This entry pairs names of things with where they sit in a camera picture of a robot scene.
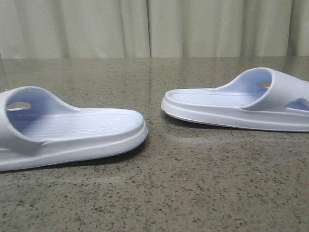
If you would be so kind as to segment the light blue slipper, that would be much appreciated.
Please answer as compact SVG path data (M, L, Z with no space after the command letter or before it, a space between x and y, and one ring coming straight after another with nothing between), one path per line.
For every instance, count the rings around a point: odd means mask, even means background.
M2 171L119 155L138 147L147 134L137 111L78 108L32 86L0 95Z
M267 131L309 130L309 84L270 68L253 68L217 88L174 89L161 107L184 121Z

